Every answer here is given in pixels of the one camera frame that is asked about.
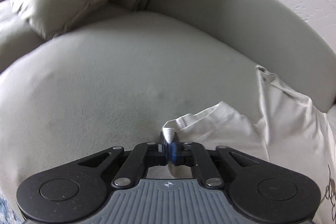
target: blue component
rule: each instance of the blue component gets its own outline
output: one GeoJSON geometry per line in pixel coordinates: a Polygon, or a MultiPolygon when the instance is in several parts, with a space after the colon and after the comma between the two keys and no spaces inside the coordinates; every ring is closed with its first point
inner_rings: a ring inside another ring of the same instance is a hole
{"type": "Polygon", "coordinates": [[[170,150],[170,159],[171,159],[171,161],[172,161],[172,163],[174,163],[175,164],[175,148],[176,148],[176,146],[175,146],[175,143],[172,143],[171,144],[171,150],[170,150]]]}

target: couch backrest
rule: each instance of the couch backrest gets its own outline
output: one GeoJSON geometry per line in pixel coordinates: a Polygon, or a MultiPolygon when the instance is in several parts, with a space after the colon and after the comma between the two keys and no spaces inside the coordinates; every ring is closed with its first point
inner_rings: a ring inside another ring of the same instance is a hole
{"type": "Polygon", "coordinates": [[[228,44],[310,96],[321,111],[332,106],[335,53],[277,0],[150,0],[146,9],[182,20],[228,44]]]}

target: couch cushion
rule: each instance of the couch cushion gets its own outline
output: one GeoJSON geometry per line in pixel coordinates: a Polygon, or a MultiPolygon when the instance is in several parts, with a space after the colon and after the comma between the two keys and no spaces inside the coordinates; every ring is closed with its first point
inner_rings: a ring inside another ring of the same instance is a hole
{"type": "Polygon", "coordinates": [[[17,14],[9,0],[0,2],[0,73],[44,42],[17,14]]]}
{"type": "MultiPolygon", "coordinates": [[[[74,28],[127,13],[128,10],[108,2],[89,13],[74,28]]],[[[42,43],[44,40],[31,29],[28,22],[12,12],[9,0],[0,2],[0,73],[42,43]]]]}
{"type": "Polygon", "coordinates": [[[55,38],[0,76],[0,188],[16,206],[28,176],[113,145],[157,141],[166,121],[221,100],[256,122],[255,65],[152,12],[55,38]]]}

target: gray couch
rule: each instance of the gray couch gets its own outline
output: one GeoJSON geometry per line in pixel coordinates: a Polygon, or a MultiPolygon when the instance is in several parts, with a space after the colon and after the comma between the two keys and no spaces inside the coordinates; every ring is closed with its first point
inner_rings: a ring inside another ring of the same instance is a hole
{"type": "Polygon", "coordinates": [[[323,112],[335,100],[334,52],[276,0],[108,3],[46,43],[9,9],[0,3],[0,69],[38,47],[0,76],[0,188],[17,212],[28,176],[156,141],[170,119],[225,101],[257,122],[257,64],[323,112]]]}

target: circular pad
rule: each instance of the circular pad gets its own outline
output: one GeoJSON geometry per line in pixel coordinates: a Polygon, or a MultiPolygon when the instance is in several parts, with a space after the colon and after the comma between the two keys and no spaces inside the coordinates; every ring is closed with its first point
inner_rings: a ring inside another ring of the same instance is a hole
{"type": "Polygon", "coordinates": [[[296,195],[297,188],[294,183],[285,179],[266,179],[258,185],[259,193],[271,200],[288,200],[296,195]]]}
{"type": "Polygon", "coordinates": [[[44,183],[40,188],[41,195],[51,201],[64,201],[74,197],[79,191],[76,182],[70,179],[54,179],[44,183]]]}

